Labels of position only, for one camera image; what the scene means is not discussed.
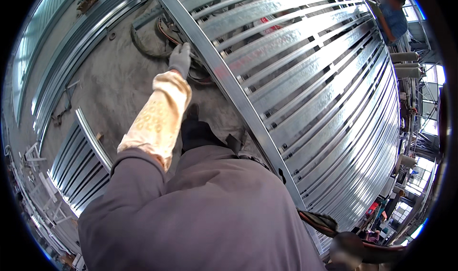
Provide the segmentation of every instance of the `shoe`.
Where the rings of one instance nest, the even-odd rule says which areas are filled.
[[[192,103],[189,106],[186,119],[199,120],[199,105],[197,103]]]

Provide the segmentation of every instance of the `gray shirt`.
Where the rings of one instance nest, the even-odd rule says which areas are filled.
[[[283,183],[228,148],[187,151],[169,182],[135,148],[112,171],[78,221],[91,271],[325,270]]]

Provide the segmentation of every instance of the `concrete floor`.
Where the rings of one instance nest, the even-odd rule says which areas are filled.
[[[30,113],[31,99],[55,48],[77,20],[76,6],[75,1],[64,13],[38,56],[26,88],[19,128],[16,125],[12,110],[11,82],[5,82],[2,114],[7,127],[8,142],[11,144],[16,163],[20,162],[18,152],[24,153],[27,146],[36,142],[36,134],[32,129],[33,117]],[[168,67],[166,60],[151,60],[144,57],[130,39],[130,24],[143,10],[145,10],[145,6],[133,12],[114,27],[111,32],[116,33],[116,38],[112,41],[104,38],[70,80],[69,83],[79,80],[72,97],[72,109],[63,115],[60,126],[56,127],[52,123],[49,125],[44,138],[41,156],[47,160],[39,163],[39,170],[45,176],[46,171],[51,169],[60,145],[75,119],[74,110],[78,107],[81,107],[94,134],[102,133],[104,135],[102,145],[109,156],[115,160],[119,142],[152,93],[152,79],[156,74],[167,71]],[[164,48],[164,41],[156,36],[152,23],[141,28],[138,34],[147,47]],[[200,119],[209,123],[215,135],[223,141],[229,133],[241,138],[244,133],[243,123],[216,85],[203,87],[192,82],[190,85],[193,92],[192,102],[198,103],[200,106]],[[65,98],[63,96],[60,99],[55,114],[60,114],[64,110]],[[170,177],[173,176],[180,159],[181,145],[179,136],[174,148],[172,166],[169,170]],[[249,137],[244,151],[260,156],[258,149]],[[22,172],[25,175],[26,188],[32,191],[39,182],[37,172],[28,168],[24,168]],[[35,183],[26,179],[30,172],[36,177]],[[38,205],[44,206],[49,195],[41,186],[37,188],[32,198]],[[46,211],[48,216],[53,216],[54,210],[61,200],[59,196],[59,201],[50,205],[49,210]],[[62,205],[62,210],[66,215],[72,214],[66,204]],[[57,225],[54,230],[72,252],[80,252],[79,246],[76,244],[76,224],[67,220]]]

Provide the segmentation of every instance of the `glove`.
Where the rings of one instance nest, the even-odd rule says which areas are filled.
[[[188,82],[175,72],[158,74],[152,81],[152,88],[152,95],[122,138],[118,153],[127,148],[139,148],[167,171],[192,91]]]
[[[169,59],[169,70],[176,69],[186,79],[191,66],[191,45],[189,43],[179,44],[175,47]]]

